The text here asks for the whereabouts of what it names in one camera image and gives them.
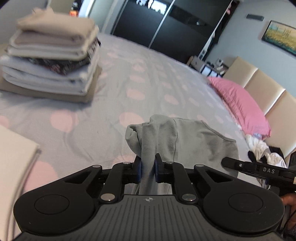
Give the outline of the person's right hand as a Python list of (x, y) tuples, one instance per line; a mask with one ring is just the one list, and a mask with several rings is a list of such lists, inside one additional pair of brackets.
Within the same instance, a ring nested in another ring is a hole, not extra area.
[(295, 211), (296, 206), (296, 194), (290, 193), (281, 197), (281, 200), (285, 206), (290, 206), (290, 212), (293, 213)]

